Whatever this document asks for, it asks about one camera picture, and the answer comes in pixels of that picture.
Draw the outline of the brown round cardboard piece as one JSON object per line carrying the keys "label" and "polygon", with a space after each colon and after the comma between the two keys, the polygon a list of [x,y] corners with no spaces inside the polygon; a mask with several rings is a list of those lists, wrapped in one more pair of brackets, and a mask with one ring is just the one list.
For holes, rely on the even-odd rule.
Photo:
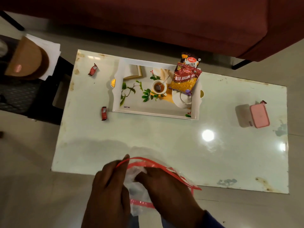
{"label": "brown round cardboard piece", "polygon": [[23,36],[4,72],[20,80],[36,80],[42,77],[50,66],[46,51],[29,38]]}

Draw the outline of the white tea cup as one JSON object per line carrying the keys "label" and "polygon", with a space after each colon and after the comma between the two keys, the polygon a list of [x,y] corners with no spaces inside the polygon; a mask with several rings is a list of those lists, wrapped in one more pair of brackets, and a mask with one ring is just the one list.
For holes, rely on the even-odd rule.
{"label": "white tea cup", "polygon": [[152,84],[152,93],[156,95],[166,96],[167,85],[165,81],[155,80]]}

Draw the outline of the black sofa leg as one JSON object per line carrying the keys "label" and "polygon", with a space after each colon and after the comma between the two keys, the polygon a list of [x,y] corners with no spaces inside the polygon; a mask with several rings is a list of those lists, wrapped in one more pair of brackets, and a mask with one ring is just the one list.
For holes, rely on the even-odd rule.
{"label": "black sofa leg", "polygon": [[8,15],[5,11],[0,11],[0,17],[2,17],[6,22],[8,22],[17,30],[25,31],[25,28],[21,26],[16,20],[14,20],[10,15]]}
{"label": "black sofa leg", "polygon": [[239,69],[241,67],[244,67],[245,65],[250,64],[251,62],[252,61],[250,61],[250,60],[243,60],[243,61],[241,61],[241,62],[239,62],[239,63],[237,63],[235,65],[232,65],[231,69],[232,70],[237,70],[237,69]]}

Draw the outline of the white teapot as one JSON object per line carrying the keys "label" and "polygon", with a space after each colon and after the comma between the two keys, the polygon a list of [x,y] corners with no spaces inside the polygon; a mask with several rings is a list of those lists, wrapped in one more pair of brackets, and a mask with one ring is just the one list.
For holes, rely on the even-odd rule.
{"label": "white teapot", "polygon": [[172,100],[173,103],[179,108],[190,109],[192,107],[192,96],[186,95],[183,92],[173,90]]}

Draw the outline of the person's right hand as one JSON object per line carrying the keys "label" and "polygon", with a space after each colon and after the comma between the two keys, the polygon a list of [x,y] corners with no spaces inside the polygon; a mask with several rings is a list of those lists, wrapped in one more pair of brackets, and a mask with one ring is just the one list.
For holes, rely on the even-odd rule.
{"label": "person's right hand", "polygon": [[152,168],[152,182],[144,186],[155,209],[175,228],[196,228],[203,215],[190,190],[159,168]]}

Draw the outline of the dark snack packet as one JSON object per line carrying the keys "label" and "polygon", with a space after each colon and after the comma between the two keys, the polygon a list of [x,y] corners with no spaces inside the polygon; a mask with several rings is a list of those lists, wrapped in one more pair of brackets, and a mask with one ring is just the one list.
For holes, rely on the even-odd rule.
{"label": "dark snack packet", "polygon": [[180,62],[182,64],[197,68],[201,62],[201,58],[193,55],[192,53],[182,52]]}

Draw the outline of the person's right forearm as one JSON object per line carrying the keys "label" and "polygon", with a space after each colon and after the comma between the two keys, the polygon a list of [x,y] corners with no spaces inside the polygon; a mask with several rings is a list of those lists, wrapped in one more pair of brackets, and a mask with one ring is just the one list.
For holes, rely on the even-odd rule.
{"label": "person's right forearm", "polygon": [[225,228],[208,211],[203,210],[203,215],[196,228]]}

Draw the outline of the metal teaspoon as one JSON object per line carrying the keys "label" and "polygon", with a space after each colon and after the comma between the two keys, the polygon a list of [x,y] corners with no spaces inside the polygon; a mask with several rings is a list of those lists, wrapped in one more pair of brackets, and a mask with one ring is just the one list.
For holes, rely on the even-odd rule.
{"label": "metal teaspoon", "polygon": [[155,90],[157,90],[158,92],[166,91],[166,89],[167,89],[166,81],[169,78],[170,78],[170,76],[168,76],[162,83],[159,82],[158,84],[156,84]]}

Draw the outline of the maroon sofa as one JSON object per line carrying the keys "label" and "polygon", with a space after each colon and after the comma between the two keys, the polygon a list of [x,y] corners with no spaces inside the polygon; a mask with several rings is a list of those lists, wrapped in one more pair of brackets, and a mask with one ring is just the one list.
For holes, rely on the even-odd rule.
{"label": "maroon sofa", "polygon": [[257,62],[304,39],[304,0],[0,0],[0,10]]}

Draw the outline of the white paper napkin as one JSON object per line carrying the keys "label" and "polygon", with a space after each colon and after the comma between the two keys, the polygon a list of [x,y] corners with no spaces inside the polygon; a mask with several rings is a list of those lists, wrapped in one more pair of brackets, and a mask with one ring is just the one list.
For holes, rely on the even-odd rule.
{"label": "white paper napkin", "polygon": [[53,72],[55,70],[57,61],[60,57],[61,51],[60,51],[60,44],[54,43],[51,41],[47,41],[38,37],[35,37],[30,34],[26,34],[26,37],[30,40],[32,40],[36,45],[40,46],[44,51],[47,53],[49,58],[49,67],[46,70],[46,72],[39,77],[41,80],[46,80],[48,76],[52,76]]}

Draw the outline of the person's left hand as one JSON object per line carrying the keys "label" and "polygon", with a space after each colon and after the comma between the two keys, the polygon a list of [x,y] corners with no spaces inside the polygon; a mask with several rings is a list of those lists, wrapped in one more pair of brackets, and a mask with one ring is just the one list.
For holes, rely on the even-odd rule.
{"label": "person's left hand", "polygon": [[128,190],[120,185],[121,160],[104,165],[97,172],[84,217],[129,217],[130,198]]}

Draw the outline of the clear red-sealed zip bag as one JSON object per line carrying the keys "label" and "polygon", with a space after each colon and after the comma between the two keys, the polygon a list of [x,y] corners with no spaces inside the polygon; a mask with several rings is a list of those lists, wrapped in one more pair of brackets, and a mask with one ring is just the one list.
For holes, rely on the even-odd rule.
{"label": "clear red-sealed zip bag", "polygon": [[140,172],[147,172],[146,168],[162,169],[163,171],[165,171],[166,173],[186,185],[192,195],[194,194],[195,190],[202,190],[199,186],[197,186],[193,181],[191,181],[179,170],[165,163],[163,160],[157,159],[153,156],[145,155],[143,157],[130,157],[129,159],[121,161],[117,165],[117,167],[127,161],[129,163],[124,179],[124,186],[129,191],[130,209],[132,216],[139,216],[140,214],[155,210],[155,207],[150,199],[147,189],[141,183],[135,181],[136,176]]}

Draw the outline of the pink lidded container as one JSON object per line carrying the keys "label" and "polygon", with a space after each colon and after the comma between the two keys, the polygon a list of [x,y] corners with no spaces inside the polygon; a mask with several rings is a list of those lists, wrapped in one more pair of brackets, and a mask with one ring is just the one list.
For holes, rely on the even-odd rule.
{"label": "pink lidded container", "polygon": [[270,120],[265,105],[255,104],[249,106],[251,119],[249,125],[257,129],[270,126]]}

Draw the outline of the white floral serving tray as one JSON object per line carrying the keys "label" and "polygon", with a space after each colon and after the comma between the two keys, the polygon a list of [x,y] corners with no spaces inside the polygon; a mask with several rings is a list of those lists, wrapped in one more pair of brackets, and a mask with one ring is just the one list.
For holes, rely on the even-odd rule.
{"label": "white floral serving tray", "polygon": [[[192,90],[192,107],[177,107],[172,100],[169,84],[173,79],[175,65],[151,61],[119,58],[113,86],[113,107],[115,112],[161,116],[177,119],[199,119],[199,108],[204,92],[197,81]],[[166,81],[166,96],[153,94],[152,84],[155,80]]]}

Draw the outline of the red and yellow snack packet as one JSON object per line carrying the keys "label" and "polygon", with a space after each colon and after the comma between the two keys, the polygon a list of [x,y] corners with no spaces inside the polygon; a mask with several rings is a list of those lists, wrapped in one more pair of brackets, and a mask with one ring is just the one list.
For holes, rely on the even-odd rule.
{"label": "red and yellow snack packet", "polygon": [[169,88],[191,96],[192,89],[201,73],[202,71],[198,68],[178,62]]}

